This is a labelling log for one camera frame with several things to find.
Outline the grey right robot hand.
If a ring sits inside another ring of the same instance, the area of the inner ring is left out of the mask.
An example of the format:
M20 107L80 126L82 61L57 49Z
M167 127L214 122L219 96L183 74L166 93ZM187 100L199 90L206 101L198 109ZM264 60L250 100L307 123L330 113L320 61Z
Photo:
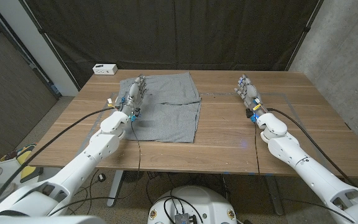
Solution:
M248 118L254 117L258 119L259 116L267 113L263 106L261 95L246 74L239 78L237 88L234 91L243 100Z

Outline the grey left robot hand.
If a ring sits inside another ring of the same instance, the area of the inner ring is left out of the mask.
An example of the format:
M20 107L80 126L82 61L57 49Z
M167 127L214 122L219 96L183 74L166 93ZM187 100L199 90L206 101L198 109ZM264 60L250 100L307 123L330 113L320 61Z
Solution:
M130 85L129 91L122 98L121 112L130 118L133 116L138 117L146 91L145 76L141 74Z

